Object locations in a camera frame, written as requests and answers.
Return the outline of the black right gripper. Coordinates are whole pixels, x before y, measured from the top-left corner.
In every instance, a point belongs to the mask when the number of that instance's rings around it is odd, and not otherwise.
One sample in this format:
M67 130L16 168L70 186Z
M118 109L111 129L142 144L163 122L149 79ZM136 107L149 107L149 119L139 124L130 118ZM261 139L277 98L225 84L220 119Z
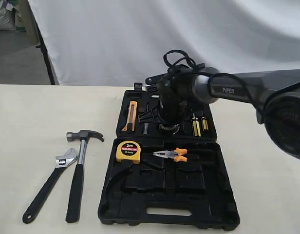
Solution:
M162 124L163 119L168 124L179 124L185 119L188 108L186 100L164 96L160 96L159 99L159 107L157 105L154 107L148 106L143 113L138 115L140 123Z

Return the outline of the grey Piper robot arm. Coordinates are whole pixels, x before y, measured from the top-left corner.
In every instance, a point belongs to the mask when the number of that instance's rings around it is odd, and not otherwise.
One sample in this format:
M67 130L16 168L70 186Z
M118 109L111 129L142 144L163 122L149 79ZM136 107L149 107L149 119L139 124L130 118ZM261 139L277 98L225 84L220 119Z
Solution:
M300 160L300 69L230 74L177 65L152 85L159 102L138 116L141 123L177 125L219 99L249 103L275 145Z

